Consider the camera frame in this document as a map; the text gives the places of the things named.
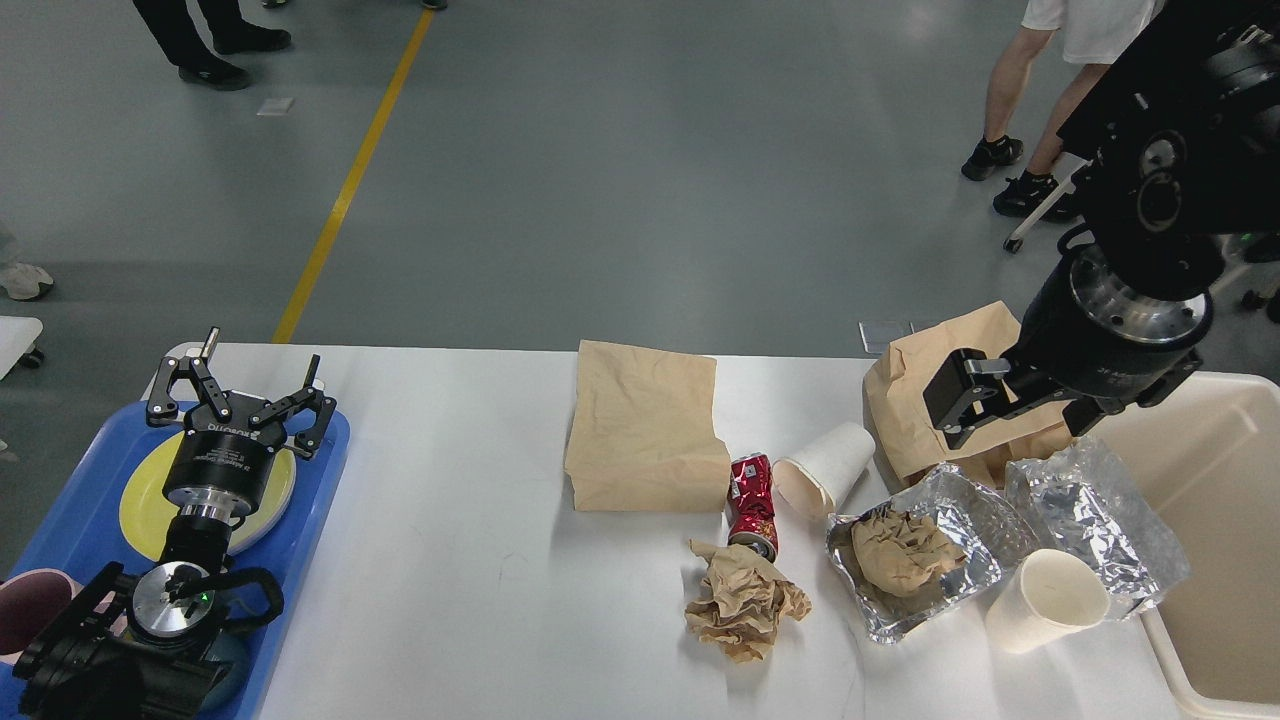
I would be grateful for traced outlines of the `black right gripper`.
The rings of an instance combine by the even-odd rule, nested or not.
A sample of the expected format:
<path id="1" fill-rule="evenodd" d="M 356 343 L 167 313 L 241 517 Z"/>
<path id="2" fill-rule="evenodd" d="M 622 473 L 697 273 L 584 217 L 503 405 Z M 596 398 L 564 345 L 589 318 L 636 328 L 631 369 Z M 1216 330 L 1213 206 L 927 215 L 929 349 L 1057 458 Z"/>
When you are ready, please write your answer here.
<path id="1" fill-rule="evenodd" d="M 1213 301 L 1152 299 L 1126 284 L 1096 245 L 1070 247 L 1030 302 L 1001 357 L 954 350 L 923 391 L 951 450 L 986 424 L 1073 400 L 1062 419 L 1082 437 L 1129 404 L 1165 401 L 1203 361 Z M 1074 400 L 1074 398 L 1093 400 Z"/>

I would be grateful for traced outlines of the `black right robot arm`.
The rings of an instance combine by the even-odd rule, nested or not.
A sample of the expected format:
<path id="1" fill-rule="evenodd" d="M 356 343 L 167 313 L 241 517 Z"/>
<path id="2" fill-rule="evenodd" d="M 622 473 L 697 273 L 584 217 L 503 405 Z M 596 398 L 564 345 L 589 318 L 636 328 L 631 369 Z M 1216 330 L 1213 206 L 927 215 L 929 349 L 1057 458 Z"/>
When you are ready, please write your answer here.
<path id="1" fill-rule="evenodd" d="M 954 350 L 923 398 L 950 448 L 1043 404 L 1082 436 L 1161 404 L 1202 361 L 1221 234 L 1277 231 L 1277 4 L 1170 1 L 1062 128 L 1089 243 L 997 359 Z"/>

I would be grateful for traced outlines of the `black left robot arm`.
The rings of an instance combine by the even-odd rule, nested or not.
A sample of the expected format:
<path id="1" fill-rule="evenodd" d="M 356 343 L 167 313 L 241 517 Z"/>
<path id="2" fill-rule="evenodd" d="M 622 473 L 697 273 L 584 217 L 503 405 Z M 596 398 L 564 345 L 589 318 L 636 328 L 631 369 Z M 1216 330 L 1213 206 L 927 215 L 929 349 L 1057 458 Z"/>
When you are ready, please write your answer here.
<path id="1" fill-rule="evenodd" d="M 163 497 L 175 507 L 155 565 L 108 562 L 20 652 L 18 708 L 32 719 L 193 719 L 236 664 L 219 641 L 252 635 L 287 609 L 282 578 L 238 566 L 236 528 L 257 512 L 275 461 L 312 457 L 335 415 L 312 356 L 303 384 L 266 401 L 223 389 L 202 348 L 165 357 L 145 409 L 151 428 L 177 427 Z"/>

